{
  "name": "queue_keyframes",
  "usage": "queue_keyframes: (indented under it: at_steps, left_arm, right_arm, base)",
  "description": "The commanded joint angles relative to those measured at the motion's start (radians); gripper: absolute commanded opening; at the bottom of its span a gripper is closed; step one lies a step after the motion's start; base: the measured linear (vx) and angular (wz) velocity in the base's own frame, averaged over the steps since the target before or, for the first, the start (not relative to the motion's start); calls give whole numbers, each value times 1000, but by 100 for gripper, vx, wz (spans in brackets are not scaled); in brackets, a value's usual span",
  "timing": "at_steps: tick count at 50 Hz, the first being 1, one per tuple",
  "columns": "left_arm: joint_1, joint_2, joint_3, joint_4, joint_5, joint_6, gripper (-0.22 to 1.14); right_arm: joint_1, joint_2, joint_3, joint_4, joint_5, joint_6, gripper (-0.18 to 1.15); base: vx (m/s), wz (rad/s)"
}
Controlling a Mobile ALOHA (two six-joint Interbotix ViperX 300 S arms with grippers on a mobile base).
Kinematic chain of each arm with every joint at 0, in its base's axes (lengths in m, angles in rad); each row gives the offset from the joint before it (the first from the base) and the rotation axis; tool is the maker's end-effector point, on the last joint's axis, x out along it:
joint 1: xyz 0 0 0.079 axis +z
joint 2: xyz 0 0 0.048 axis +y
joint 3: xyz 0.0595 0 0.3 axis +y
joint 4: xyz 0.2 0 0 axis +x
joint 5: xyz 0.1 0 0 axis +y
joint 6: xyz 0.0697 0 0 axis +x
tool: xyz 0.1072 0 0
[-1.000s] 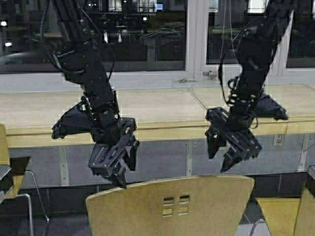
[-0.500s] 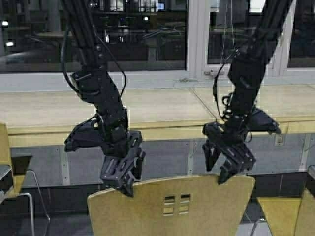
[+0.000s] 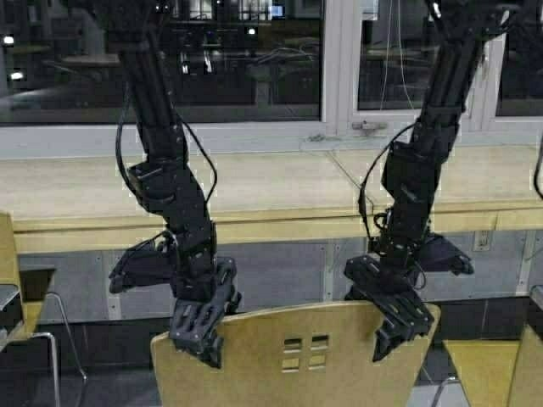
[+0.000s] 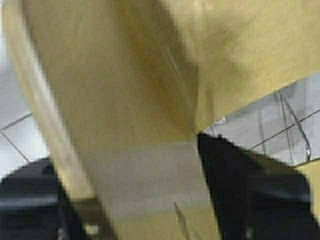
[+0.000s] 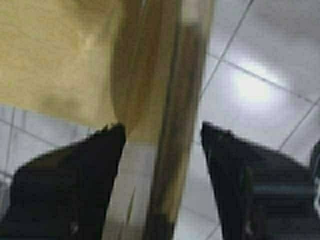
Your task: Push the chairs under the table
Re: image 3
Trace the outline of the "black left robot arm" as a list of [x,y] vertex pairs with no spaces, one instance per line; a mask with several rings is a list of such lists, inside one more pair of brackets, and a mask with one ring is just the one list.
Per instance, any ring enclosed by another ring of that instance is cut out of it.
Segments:
[[167,284],[175,298],[169,337],[176,349],[218,369],[224,340],[217,328],[237,310],[237,268],[217,253],[216,225],[189,165],[191,129],[174,107],[158,35],[169,1],[69,1],[106,32],[126,78],[125,109],[133,109],[142,162],[119,165],[138,204],[161,217],[164,230],[128,248],[109,275],[109,290]]

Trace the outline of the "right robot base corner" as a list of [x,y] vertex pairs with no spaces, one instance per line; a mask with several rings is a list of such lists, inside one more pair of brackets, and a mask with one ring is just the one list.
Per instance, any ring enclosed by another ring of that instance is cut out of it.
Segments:
[[530,303],[527,321],[536,331],[542,331],[542,286],[534,286],[530,293]]

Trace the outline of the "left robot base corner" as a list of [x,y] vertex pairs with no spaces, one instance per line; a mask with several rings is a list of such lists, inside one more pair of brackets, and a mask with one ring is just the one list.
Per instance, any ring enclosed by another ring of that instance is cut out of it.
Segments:
[[1,285],[1,350],[23,325],[20,289],[13,284]]

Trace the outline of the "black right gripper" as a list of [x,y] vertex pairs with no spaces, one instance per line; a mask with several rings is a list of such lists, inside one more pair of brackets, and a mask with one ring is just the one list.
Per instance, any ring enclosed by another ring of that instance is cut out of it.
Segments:
[[350,281],[344,299],[368,301],[383,316],[375,332],[373,362],[383,360],[401,344],[430,333],[434,317],[403,276],[368,255],[348,259],[344,276]]

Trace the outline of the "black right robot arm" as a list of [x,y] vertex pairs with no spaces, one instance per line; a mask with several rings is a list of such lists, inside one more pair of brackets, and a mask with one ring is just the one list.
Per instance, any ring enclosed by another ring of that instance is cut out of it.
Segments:
[[538,1],[429,1],[439,49],[407,142],[393,137],[381,151],[381,183],[393,203],[374,221],[366,254],[349,259],[349,300],[374,304],[383,317],[375,332],[373,360],[401,344],[427,336],[434,317],[418,295],[417,280],[429,272],[473,274],[470,258],[430,227],[443,165],[456,142],[468,93],[484,46],[522,28]]

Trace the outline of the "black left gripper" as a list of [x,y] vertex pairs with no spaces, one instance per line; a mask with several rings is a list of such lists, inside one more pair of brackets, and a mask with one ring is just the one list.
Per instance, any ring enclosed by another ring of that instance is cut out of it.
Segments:
[[224,338],[217,327],[226,315],[234,315],[242,299],[235,287],[237,266],[230,257],[219,257],[209,300],[179,298],[171,317],[168,338],[177,351],[192,355],[211,368],[221,368]]

